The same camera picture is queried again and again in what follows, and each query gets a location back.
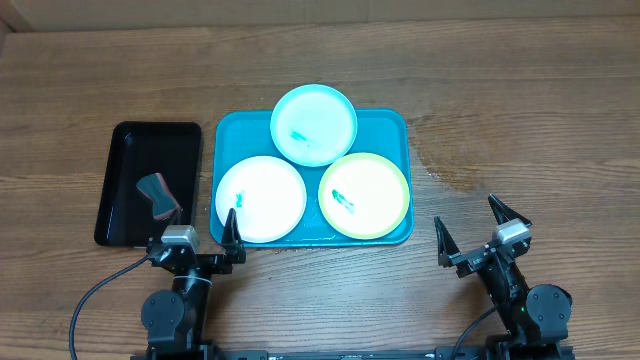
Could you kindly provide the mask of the black plastic tray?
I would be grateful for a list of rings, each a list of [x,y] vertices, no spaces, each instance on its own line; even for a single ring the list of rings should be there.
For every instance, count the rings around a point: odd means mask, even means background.
[[[192,225],[203,146],[194,122],[122,122],[112,133],[94,240],[106,247],[144,247],[169,225]],[[177,220],[157,221],[150,201],[136,188],[161,173],[182,207]]]

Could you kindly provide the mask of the light blue plate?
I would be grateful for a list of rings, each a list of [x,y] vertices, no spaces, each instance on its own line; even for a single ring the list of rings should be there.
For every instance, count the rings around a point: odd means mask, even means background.
[[[350,100],[322,84],[288,91],[271,114],[274,145],[285,158],[301,166],[335,162],[350,150],[357,132],[358,118]]]

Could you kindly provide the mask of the teal plastic tray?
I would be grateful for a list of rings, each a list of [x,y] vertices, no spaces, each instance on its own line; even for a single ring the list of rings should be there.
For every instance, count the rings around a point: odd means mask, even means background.
[[[407,180],[411,179],[411,164],[407,124],[392,109],[358,109],[358,131],[350,149],[352,153],[374,153],[393,162]],[[212,191],[216,192],[223,175],[236,163],[254,156],[284,156],[273,143],[269,111],[238,111],[226,115],[216,129],[213,160]],[[325,172],[323,167],[295,165],[307,189],[305,212],[298,225],[284,237],[263,243],[263,248],[333,248],[351,246],[397,245],[411,235],[414,207],[389,234],[373,240],[349,238],[332,228],[321,214],[318,188]]]

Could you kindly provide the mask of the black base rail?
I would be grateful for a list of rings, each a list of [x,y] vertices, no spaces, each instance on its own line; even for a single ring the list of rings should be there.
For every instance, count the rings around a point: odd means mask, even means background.
[[[156,359],[221,359],[221,360],[448,360],[452,359],[451,346],[439,346],[432,350],[408,351],[364,351],[364,352],[294,352],[294,353],[270,353],[267,351],[244,350],[222,351],[217,346],[204,345],[201,350],[195,352],[183,352],[173,354],[160,354],[148,349],[144,355],[132,355],[131,360],[156,360]],[[559,358],[547,354],[525,355],[515,352],[515,356],[509,359],[563,359],[575,360],[572,347],[561,347]],[[490,355],[483,346],[464,346],[457,350],[457,360],[484,360],[499,359]]]

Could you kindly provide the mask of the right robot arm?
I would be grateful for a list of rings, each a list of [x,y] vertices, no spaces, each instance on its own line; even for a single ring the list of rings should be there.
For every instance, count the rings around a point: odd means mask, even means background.
[[[442,220],[434,218],[438,264],[454,267],[460,278],[478,275],[492,303],[442,354],[450,359],[573,359],[573,348],[561,345],[568,338],[571,295],[553,284],[529,286],[516,264],[530,249],[531,221],[493,194],[488,202],[497,222],[492,239],[468,253],[460,251]],[[467,336],[494,313],[506,333],[489,336],[482,347],[464,348]]]

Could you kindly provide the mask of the pink plate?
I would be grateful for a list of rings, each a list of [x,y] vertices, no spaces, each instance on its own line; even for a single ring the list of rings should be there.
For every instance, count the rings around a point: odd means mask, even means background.
[[[300,222],[307,191],[300,173],[273,156],[254,156],[232,166],[215,194],[218,219],[236,213],[241,238],[253,244],[276,241]]]

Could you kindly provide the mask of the yellow-green plate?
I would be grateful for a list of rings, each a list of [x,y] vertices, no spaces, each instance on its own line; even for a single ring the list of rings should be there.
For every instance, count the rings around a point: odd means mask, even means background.
[[[374,153],[354,153],[330,165],[318,188],[320,210],[337,232],[373,240],[394,231],[409,211],[408,180],[400,168]]]

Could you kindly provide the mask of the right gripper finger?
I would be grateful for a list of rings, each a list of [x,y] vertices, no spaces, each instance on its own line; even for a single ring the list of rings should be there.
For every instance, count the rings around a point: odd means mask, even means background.
[[[434,226],[437,237],[438,264],[442,267],[452,267],[454,265],[453,259],[460,255],[460,250],[439,216],[434,217]]]
[[[530,227],[532,222],[503,203],[495,194],[488,196],[488,202],[498,225],[505,224],[511,220],[520,220],[525,226]]]

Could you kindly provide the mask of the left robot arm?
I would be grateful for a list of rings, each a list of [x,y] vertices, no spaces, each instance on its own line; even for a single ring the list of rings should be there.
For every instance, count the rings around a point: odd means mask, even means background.
[[[191,225],[170,225],[150,242],[147,258],[154,267],[173,274],[172,287],[152,293],[141,309],[147,330],[147,359],[222,359],[222,350],[203,338],[212,277],[227,275],[246,262],[236,211],[224,225],[222,253],[200,254]]]

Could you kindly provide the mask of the black and red sponge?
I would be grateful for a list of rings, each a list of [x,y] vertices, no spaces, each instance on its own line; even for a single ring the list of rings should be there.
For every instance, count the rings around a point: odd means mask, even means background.
[[[137,190],[151,203],[152,217],[157,220],[173,218],[177,220],[182,207],[169,190],[161,173],[153,173],[142,177],[136,183]]]

